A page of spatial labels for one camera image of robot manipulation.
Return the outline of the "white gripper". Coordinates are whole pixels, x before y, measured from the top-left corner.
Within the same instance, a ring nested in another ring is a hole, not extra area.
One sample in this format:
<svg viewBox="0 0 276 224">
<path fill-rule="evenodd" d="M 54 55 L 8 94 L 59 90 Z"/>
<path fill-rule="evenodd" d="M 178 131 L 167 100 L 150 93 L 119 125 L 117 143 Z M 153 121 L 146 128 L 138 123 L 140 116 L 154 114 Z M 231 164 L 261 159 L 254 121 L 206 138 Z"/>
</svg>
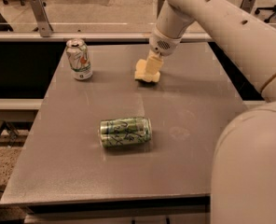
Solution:
<svg viewBox="0 0 276 224">
<path fill-rule="evenodd" d="M 173 54 L 182 37 L 168 37 L 157 27 L 152 30 L 149 37 L 150 51 L 145 62 L 145 72 L 148 75 L 155 75 L 163 65 L 161 56 Z"/>
</svg>

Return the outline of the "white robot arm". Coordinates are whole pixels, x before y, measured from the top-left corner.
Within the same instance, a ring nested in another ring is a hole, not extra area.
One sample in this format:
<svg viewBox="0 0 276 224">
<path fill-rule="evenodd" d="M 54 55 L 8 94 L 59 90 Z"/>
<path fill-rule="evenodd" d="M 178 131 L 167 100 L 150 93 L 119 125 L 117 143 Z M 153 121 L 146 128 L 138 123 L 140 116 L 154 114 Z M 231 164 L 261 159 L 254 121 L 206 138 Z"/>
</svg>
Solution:
<svg viewBox="0 0 276 224">
<path fill-rule="evenodd" d="M 214 152 L 212 224 L 276 224 L 276 29 L 227 0 L 165 0 L 150 38 L 152 77 L 197 22 L 228 57 L 224 69 L 245 98 L 265 103 L 240 114 Z"/>
</svg>

